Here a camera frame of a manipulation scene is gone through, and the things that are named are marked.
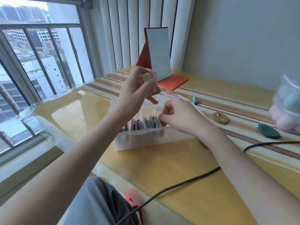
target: yellow striped tablecloth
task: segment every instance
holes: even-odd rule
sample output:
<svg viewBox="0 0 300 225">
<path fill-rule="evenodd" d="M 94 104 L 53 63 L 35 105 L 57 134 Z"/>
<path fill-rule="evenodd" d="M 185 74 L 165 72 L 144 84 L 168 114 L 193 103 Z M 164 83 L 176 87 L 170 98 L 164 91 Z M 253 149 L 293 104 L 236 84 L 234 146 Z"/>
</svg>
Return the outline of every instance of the yellow striped tablecloth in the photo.
<svg viewBox="0 0 300 225">
<path fill-rule="evenodd" d="M 231 120 L 229 124 L 214 123 L 223 128 L 241 149 L 273 141 L 260 134 L 256 127 L 258 124 L 274 127 L 268 117 L 268 106 L 272 103 L 274 92 L 183 72 L 173 73 L 188 77 L 189 81 L 174 91 L 161 88 L 162 91 L 186 98 L 190 95 L 199 97 L 201 111 L 212 122 L 212 113 L 220 111 L 226 114 Z M 120 70 L 96 79 L 37 106 L 34 114 L 50 122 L 73 142 L 78 142 L 109 112 L 110 100 L 118 98 L 121 84 L 129 74 L 129 69 Z M 282 135 L 279 141 L 300 140 L 300 136 L 279 132 Z M 256 147 L 248 154 L 300 197 L 300 145 Z M 121 152 L 115 152 L 111 144 L 100 160 L 149 196 L 218 166 L 212 153 L 197 139 Z M 256 224 L 223 171 L 172 190 L 158 200 L 194 224 Z"/>
</svg>

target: window frame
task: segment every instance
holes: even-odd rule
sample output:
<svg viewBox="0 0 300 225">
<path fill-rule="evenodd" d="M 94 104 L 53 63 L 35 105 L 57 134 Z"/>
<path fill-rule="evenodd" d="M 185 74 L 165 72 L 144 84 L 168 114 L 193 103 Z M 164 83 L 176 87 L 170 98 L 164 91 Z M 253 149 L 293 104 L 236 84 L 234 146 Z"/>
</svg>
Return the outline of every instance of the window frame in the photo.
<svg viewBox="0 0 300 225">
<path fill-rule="evenodd" d="M 89 10 L 92 9 L 92 3 L 91 0 L 88 0 L 88 3 L 82 3 L 82 1 L 79 0 L 37 0 L 37 1 L 44 1 L 44 2 L 52 2 L 52 3 L 62 3 L 62 4 L 73 4 L 77 8 L 77 14 L 80 22 L 78 24 L 54 24 L 54 23 L 45 23 L 45 24 L 0 24 L 0 63 L 2 66 L 5 68 L 7 74 L 10 76 L 12 79 L 13 83 L 21 93 L 21 95 L 25 98 L 25 101 L 27 104 L 30 106 L 34 103 L 40 102 L 41 98 L 39 94 L 37 93 L 33 83 L 29 79 L 28 75 L 26 74 L 22 64 L 18 60 L 16 54 L 14 53 L 13 49 L 11 48 L 9 41 L 5 37 L 4 33 L 2 30 L 15 30 L 15 29 L 22 29 L 23 31 L 18 34 L 25 35 L 24 40 L 28 41 L 29 44 L 31 45 L 32 49 L 35 50 L 35 55 L 37 59 L 39 58 L 39 55 L 37 55 L 37 51 L 31 41 L 31 38 L 28 34 L 27 29 L 28 28 L 46 28 L 48 30 L 48 33 L 46 35 L 49 35 L 54 44 L 55 51 L 56 53 L 59 54 L 58 52 L 58 47 L 56 46 L 56 38 L 58 40 L 58 35 L 57 32 L 53 32 L 51 29 L 52 28 L 66 28 L 67 31 L 69 32 L 69 28 L 75 27 L 75 28 L 81 28 L 82 34 L 83 34 L 83 39 L 85 42 L 85 47 L 87 50 L 87 55 L 88 59 L 91 65 L 91 70 L 92 70 L 92 75 L 93 78 L 101 77 L 101 67 L 100 67 L 100 62 L 99 62 L 99 56 L 98 52 L 96 50 L 95 46 L 95 36 L 94 32 L 92 29 L 92 22 L 89 17 Z M 72 48 L 74 47 L 73 40 L 70 37 L 69 38 L 70 42 L 72 44 Z M 77 60 L 77 64 L 80 69 L 80 64 L 78 57 L 75 55 L 75 58 Z M 82 77 L 82 80 L 84 82 L 84 77 L 80 69 L 80 74 Z M 25 150 L 29 149 L 33 145 L 35 145 L 37 142 L 40 142 L 44 140 L 43 137 L 43 131 L 35 134 L 31 129 L 30 133 L 32 134 L 32 137 L 29 139 L 15 145 L 15 146 L 10 146 L 9 149 L 0 152 L 0 165 L 2 165 L 4 162 L 7 162 L 11 159 L 13 159 L 15 156 L 21 154 Z"/>
</svg>

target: black cable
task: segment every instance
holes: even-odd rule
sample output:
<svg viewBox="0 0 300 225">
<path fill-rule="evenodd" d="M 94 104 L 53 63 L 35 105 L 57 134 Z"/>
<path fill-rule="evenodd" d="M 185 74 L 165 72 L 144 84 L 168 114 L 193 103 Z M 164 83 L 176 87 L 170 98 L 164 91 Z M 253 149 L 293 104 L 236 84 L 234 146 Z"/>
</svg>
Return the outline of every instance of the black cable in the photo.
<svg viewBox="0 0 300 225">
<path fill-rule="evenodd" d="M 279 144 L 300 144 L 300 141 L 278 141 L 278 142 L 262 142 L 262 143 L 258 143 L 258 144 L 253 144 L 253 145 L 250 145 L 248 147 L 246 147 L 243 152 L 246 152 L 248 151 L 250 148 L 254 148 L 254 147 L 259 147 L 259 146 L 265 146 L 265 145 L 279 145 Z M 164 192 L 167 192 L 168 190 L 171 190 L 171 189 L 174 189 L 176 187 L 179 187 L 181 185 L 184 185 L 184 184 L 187 184 L 189 182 L 192 182 L 192 181 L 196 181 L 196 180 L 200 180 L 200 179 L 203 179 L 205 177 L 208 177 L 210 175 L 212 175 L 213 173 L 217 172 L 218 170 L 221 170 L 221 167 L 218 166 L 216 167 L 215 169 L 211 170 L 211 171 L 208 171 L 207 173 L 205 174 L 201 174 L 197 177 L 194 177 L 194 178 L 191 178 L 189 180 L 186 180 L 186 181 L 183 181 L 183 182 L 180 182 L 176 185 L 172 185 L 170 187 L 167 187 L 161 191 L 159 191 L 158 193 L 156 193 L 155 195 L 153 195 L 152 197 L 150 197 L 145 203 L 141 204 L 140 206 L 138 206 L 137 208 L 133 209 L 133 211 L 131 211 L 130 213 L 128 213 L 124 218 L 122 218 L 118 223 L 117 225 L 120 225 L 121 223 L 123 223 L 129 216 L 131 216 L 133 213 L 135 213 L 136 211 L 140 210 L 141 208 L 143 208 L 145 205 L 147 205 L 149 202 L 151 202 L 153 199 L 155 199 L 156 197 L 158 197 L 159 195 L 161 195 L 162 193 Z"/>
</svg>

